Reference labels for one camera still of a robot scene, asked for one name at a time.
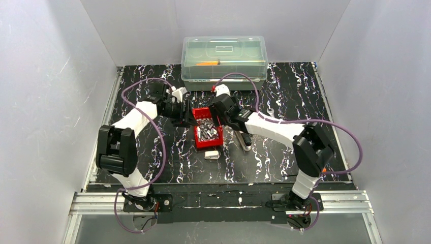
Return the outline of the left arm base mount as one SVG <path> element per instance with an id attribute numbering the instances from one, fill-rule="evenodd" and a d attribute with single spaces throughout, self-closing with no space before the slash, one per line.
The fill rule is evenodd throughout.
<path id="1" fill-rule="evenodd" d="M 124 201 L 124 211 L 131 211 L 135 208 L 140 211 L 171 212 L 173 198 L 169 194 L 149 193 L 145 197 L 136 197 L 127 193 L 121 194 Z"/>

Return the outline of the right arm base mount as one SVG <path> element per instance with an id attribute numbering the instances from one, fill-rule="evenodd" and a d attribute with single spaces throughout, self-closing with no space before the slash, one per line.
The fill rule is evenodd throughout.
<path id="1" fill-rule="evenodd" d="M 321 194 L 312 193 L 306 199 L 302 199 L 293 193 L 289 194 L 272 194 L 271 199 L 265 202 L 265 207 L 269 207 L 274 211 L 304 211 L 307 212 L 324 209 Z"/>

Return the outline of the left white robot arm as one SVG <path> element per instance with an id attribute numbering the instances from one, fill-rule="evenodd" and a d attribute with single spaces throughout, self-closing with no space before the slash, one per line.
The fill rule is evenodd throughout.
<path id="1" fill-rule="evenodd" d="M 197 124 L 192 104 L 184 96 L 185 87 L 176 88 L 160 81 L 153 84 L 148 95 L 112 125 L 103 125 L 98 132 L 96 166 L 114 176 L 125 193 L 135 198 L 147 196 L 150 182 L 137 168 L 136 138 L 158 116 L 171 119 L 175 127 L 188 128 Z"/>

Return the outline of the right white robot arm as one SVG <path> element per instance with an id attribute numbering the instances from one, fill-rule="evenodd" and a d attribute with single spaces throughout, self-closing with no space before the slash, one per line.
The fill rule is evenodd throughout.
<path id="1" fill-rule="evenodd" d="M 334 158 L 332 143 L 317 122 L 276 120 L 257 111 L 241 109 L 227 94 L 214 98 L 209 109 L 219 125 L 267 137 L 293 150 L 299 171 L 290 198 L 308 199 L 323 169 Z"/>

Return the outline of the red plastic bin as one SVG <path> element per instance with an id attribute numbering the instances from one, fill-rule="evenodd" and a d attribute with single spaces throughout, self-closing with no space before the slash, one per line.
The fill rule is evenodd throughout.
<path id="1" fill-rule="evenodd" d="M 198 125 L 194 127 L 196 147 L 203 149 L 223 145 L 223 128 L 216 126 L 208 107 L 193 108 Z"/>

